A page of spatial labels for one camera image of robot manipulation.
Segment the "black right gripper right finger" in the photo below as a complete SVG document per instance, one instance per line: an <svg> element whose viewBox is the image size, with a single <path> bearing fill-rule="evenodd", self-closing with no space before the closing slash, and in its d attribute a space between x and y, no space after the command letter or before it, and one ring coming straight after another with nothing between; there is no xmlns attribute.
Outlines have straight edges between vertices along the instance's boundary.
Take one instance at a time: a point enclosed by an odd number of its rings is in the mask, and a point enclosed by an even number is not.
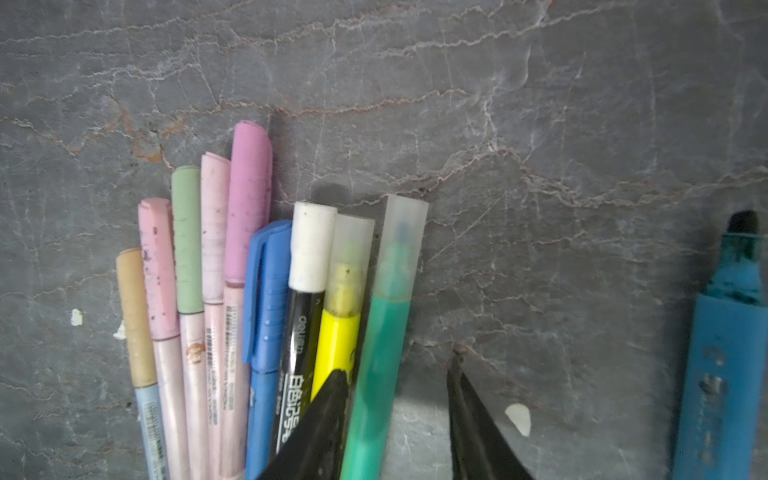
<svg viewBox="0 0 768 480"><path fill-rule="evenodd" d="M454 479L532 480L461 368L455 353L447 372Z"/></svg>

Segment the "blue highlighter marker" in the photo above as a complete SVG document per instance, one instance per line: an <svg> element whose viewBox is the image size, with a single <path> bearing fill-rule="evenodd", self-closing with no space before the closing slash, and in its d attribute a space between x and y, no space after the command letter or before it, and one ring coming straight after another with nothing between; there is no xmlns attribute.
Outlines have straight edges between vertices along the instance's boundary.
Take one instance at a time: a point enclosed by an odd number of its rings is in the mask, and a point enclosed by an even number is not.
<svg viewBox="0 0 768 480"><path fill-rule="evenodd" d="M761 253L758 214L733 214L718 266L695 301L674 479L750 475L767 358Z"/></svg>

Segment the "green highlighter marker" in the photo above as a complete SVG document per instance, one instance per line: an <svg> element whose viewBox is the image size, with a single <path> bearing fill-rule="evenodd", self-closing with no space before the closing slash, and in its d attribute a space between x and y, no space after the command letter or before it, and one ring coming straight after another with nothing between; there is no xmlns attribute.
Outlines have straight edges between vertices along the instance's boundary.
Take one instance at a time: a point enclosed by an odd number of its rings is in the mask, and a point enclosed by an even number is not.
<svg viewBox="0 0 768 480"><path fill-rule="evenodd" d="M429 204L390 195L340 477L377 479Z"/></svg>

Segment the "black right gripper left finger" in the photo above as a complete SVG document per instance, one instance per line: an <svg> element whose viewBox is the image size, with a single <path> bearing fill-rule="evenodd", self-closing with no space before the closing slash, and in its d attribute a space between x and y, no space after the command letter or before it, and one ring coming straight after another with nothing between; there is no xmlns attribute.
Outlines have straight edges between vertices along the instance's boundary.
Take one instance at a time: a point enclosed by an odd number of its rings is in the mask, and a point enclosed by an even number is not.
<svg viewBox="0 0 768 480"><path fill-rule="evenodd" d="M348 395L346 372L333 370L258 479L336 479Z"/></svg>

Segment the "yellow highlighter marker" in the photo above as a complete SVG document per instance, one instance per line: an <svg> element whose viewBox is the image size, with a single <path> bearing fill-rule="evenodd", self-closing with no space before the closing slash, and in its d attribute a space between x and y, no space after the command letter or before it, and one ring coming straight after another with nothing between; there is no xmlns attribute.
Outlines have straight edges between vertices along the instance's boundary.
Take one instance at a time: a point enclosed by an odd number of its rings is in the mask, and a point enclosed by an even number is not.
<svg viewBox="0 0 768 480"><path fill-rule="evenodd" d="M375 221L336 217L311 396L332 371L352 376Z"/></svg>

